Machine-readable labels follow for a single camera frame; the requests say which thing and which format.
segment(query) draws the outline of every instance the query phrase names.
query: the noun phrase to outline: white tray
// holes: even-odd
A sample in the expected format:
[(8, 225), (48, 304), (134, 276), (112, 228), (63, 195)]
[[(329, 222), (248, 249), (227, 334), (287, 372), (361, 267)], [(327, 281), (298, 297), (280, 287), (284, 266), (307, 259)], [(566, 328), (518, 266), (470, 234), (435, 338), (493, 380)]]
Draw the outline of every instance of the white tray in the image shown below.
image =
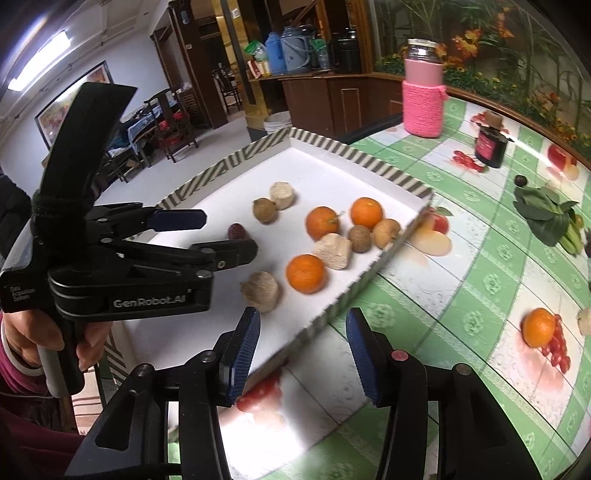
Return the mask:
[[(278, 212), (274, 223), (262, 225), (252, 215), (252, 202), (267, 197), (276, 181), (289, 182), (297, 199), (292, 207)], [(329, 281), (322, 291), (304, 295), (293, 290), (284, 271), (292, 257), (312, 251), (314, 242), (304, 227), (309, 211), (328, 206), (344, 212), (341, 233), (346, 233), (352, 226), (349, 207), (364, 196), (381, 203), (385, 216), (401, 224), (403, 235), (384, 251), (373, 247), (365, 254), (353, 254), (345, 270), (329, 269)], [(159, 204), (168, 209), (203, 209), (207, 225), (202, 230), (146, 233), (137, 241), (188, 248), (193, 243), (225, 239), (228, 226), (238, 222), (256, 240), (258, 255), (249, 265), (215, 274), (208, 312), (117, 323), (107, 344), (116, 382), (140, 363), (167, 368), (211, 348), (221, 333), (235, 328), (246, 306), (240, 283), (261, 270), (276, 277), (283, 296), (273, 312), (261, 316), (251, 372), (268, 371), (261, 369), (264, 365), (275, 368), (300, 340), (323, 327), (366, 286), (418, 224), (430, 199), (426, 185), (381, 160), (295, 128), (269, 135), (218, 162)]]

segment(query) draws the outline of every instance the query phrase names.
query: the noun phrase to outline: pink sleeve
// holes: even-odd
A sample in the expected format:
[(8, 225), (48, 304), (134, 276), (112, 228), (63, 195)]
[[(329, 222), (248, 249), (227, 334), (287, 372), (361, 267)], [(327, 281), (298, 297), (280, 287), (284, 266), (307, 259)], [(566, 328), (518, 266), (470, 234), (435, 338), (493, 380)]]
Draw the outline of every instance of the pink sleeve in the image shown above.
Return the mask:
[(16, 395), (47, 395), (45, 375), (42, 368), (27, 368), (10, 350), (6, 340), (2, 312), (0, 311), (0, 391)]

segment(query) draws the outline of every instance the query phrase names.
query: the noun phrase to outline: printed orange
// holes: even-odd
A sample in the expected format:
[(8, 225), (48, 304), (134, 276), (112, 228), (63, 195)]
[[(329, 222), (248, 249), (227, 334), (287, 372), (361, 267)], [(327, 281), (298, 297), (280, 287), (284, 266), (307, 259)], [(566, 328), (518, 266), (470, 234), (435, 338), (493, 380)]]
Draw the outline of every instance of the printed orange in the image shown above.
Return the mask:
[(554, 315), (546, 309), (535, 309), (521, 323), (523, 340), (532, 348), (539, 348), (552, 340), (556, 328)]

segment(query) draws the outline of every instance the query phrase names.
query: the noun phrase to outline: thermos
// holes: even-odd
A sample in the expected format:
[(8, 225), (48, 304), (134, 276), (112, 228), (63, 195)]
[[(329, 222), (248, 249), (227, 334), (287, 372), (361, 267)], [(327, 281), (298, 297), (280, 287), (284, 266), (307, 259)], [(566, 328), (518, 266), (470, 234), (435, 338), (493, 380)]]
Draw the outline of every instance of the thermos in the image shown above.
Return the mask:
[(404, 60), (402, 117), (404, 128), (418, 137), (439, 137), (443, 130), (443, 65), (436, 53), (437, 43), (410, 38)]
[(282, 75), (287, 71), (283, 48), (281, 47), (281, 37), (275, 32), (269, 33), (265, 42), (267, 56), (269, 57), (269, 68), (273, 75)]
[(333, 34), (329, 54), (336, 73), (361, 73), (359, 40), (354, 28), (345, 28), (343, 34)]
[(286, 27), (281, 36), (281, 46), (285, 65), (289, 73), (307, 72), (310, 70), (311, 53), (310, 37), (304, 35), (297, 27)]

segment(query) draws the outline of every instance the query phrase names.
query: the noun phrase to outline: raspberry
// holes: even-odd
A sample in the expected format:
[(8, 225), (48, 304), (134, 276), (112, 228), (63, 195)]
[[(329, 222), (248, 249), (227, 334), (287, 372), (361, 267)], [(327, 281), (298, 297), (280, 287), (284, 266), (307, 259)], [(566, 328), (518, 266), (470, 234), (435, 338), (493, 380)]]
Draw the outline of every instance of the raspberry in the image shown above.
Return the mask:
[(248, 238), (248, 233), (240, 223), (233, 223), (228, 228), (228, 238), (230, 240), (241, 240), (242, 238)]

